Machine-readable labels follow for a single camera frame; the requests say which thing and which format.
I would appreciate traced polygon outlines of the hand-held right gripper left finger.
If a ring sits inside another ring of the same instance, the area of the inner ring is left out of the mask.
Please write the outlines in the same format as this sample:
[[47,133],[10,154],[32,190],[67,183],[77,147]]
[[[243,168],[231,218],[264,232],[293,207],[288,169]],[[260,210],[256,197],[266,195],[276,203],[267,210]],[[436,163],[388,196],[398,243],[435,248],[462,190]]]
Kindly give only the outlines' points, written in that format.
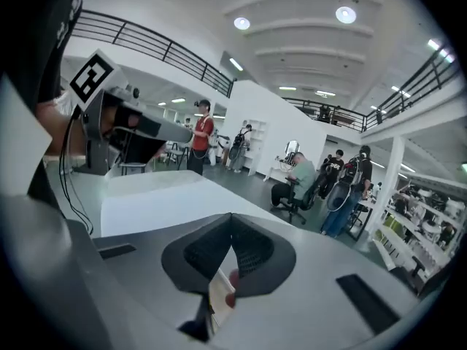
[[209,285],[231,248],[231,218],[94,239],[124,295],[156,320],[146,328],[160,349],[217,350],[209,344]]

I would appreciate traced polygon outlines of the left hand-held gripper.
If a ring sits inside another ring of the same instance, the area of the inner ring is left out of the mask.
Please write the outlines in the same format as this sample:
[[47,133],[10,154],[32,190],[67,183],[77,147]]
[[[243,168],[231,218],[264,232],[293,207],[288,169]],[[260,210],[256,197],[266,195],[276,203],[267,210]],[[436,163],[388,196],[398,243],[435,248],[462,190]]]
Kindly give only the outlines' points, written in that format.
[[[70,82],[85,134],[85,165],[79,171],[103,176],[111,167],[109,142],[102,133],[104,97],[133,104],[139,88],[131,85],[122,69],[102,50],[95,50]],[[192,132],[183,125],[154,117],[127,106],[118,107],[118,132],[123,137],[123,161],[148,163],[163,151],[166,142],[188,143]]]

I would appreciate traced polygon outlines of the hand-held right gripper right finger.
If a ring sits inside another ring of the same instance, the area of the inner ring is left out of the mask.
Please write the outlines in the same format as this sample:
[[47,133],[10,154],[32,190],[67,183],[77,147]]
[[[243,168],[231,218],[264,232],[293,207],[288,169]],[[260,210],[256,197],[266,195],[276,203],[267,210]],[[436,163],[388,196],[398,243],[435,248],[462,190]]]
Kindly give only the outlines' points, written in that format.
[[[419,300],[396,277],[333,238],[283,222],[257,222],[292,244],[296,266],[270,295],[237,299],[211,340],[217,349],[390,349],[433,305],[432,295]],[[400,317],[380,335],[373,334],[336,282],[354,273]]]

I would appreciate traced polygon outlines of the person's left forearm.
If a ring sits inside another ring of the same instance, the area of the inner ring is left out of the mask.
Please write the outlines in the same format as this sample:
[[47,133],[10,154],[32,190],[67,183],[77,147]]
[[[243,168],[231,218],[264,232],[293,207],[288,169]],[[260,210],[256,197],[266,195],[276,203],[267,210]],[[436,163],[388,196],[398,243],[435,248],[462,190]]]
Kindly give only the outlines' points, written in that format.
[[86,139],[81,122],[71,122],[69,116],[61,114],[53,100],[43,101],[36,105],[35,116],[42,127],[51,135],[52,141],[46,155],[59,156],[62,144],[69,141],[71,155],[84,155]]

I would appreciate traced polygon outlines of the white shelving rack with items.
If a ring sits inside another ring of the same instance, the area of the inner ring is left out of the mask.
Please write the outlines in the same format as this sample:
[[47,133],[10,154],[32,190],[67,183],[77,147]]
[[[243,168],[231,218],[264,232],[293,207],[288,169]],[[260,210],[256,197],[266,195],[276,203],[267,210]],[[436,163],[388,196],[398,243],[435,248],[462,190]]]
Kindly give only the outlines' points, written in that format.
[[467,184],[400,173],[372,241],[386,268],[427,281],[446,267],[467,234]]

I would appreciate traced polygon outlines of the black office chair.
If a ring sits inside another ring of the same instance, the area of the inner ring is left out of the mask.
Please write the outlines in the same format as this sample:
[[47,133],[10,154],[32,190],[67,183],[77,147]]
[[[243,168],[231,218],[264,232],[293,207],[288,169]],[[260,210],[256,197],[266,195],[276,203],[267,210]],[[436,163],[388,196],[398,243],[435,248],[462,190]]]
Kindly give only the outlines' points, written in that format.
[[319,174],[315,182],[309,187],[309,189],[304,193],[301,200],[297,199],[293,194],[295,187],[298,185],[298,181],[287,178],[290,194],[286,201],[281,200],[281,206],[278,208],[280,211],[286,211],[288,213],[287,221],[291,224],[294,217],[298,217],[302,225],[306,224],[306,218],[299,212],[300,210],[308,211],[310,210],[315,202],[315,198],[325,182],[326,175]]

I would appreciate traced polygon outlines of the black balcony railing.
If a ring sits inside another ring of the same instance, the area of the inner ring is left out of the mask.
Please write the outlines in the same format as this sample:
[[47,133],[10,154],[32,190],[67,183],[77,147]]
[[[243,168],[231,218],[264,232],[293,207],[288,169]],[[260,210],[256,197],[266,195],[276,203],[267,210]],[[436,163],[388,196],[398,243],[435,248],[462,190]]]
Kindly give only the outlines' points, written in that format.
[[227,98],[231,95],[232,79],[178,42],[137,23],[84,9],[73,35],[147,55],[189,74]]
[[331,108],[331,121],[328,124],[363,133],[411,109],[421,100],[447,86],[459,74],[460,66],[457,64],[454,52],[447,45],[440,44],[402,86],[392,87],[391,94],[382,103],[372,105],[368,114],[318,101],[300,98],[285,100],[316,121],[319,121],[320,107],[328,105]]

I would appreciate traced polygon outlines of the white table mat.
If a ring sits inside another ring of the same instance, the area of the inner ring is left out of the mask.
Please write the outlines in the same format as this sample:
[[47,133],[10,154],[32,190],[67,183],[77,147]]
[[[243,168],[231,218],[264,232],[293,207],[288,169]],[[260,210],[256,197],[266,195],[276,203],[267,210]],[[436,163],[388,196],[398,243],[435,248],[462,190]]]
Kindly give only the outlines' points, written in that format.
[[116,176],[101,205],[101,236],[168,228],[215,214],[283,220],[192,171]]

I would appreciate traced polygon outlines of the white shelf unit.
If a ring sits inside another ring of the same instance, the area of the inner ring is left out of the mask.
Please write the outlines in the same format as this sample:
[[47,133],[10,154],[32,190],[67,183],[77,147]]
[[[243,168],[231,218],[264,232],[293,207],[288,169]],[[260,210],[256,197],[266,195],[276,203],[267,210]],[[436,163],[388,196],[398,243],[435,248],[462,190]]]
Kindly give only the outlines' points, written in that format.
[[245,155],[245,167],[249,169],[248,176],[253,176],[257,172],[263,152],[268,123],[262,120],[248,120],[247,123],[252,126],[252,130],[250,131],[250,150]]

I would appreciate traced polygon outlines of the white vanity desk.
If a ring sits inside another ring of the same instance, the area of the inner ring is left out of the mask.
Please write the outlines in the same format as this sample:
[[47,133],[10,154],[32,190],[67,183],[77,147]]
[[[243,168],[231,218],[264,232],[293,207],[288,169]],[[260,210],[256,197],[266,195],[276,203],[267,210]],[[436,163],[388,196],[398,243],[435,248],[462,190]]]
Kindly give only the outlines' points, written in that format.
[[263,182],[273,179],[277,182],[286,182],[286,177],[292,171],[293,165],[286,161],[286,159],[276,156],[266,172]]

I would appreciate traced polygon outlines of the white support column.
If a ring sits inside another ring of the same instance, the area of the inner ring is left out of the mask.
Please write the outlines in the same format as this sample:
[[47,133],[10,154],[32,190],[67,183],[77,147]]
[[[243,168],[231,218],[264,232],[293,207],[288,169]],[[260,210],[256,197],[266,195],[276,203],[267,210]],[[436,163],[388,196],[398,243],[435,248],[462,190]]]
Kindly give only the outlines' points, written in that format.
[[398,172],[404,156],[405,143],[406,139],[403,136],[396,136],[393,138],[390,160],[386,170],[383,187],[378,194],[377,202],[366,226],[369,239],[372,239],[377,230],[377,226],[382,221],[384,210],[386,209],[393,190],[395,189],[395,185],[398,180]]

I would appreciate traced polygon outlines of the person's black shirt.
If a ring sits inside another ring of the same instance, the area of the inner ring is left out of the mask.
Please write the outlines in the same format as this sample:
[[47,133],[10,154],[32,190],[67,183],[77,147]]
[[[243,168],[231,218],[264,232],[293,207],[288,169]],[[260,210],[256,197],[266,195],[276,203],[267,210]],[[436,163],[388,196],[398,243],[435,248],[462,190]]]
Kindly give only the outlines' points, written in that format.
[[0,74],[35,116],[61,94],[61,62],[82,0],[0,0]]

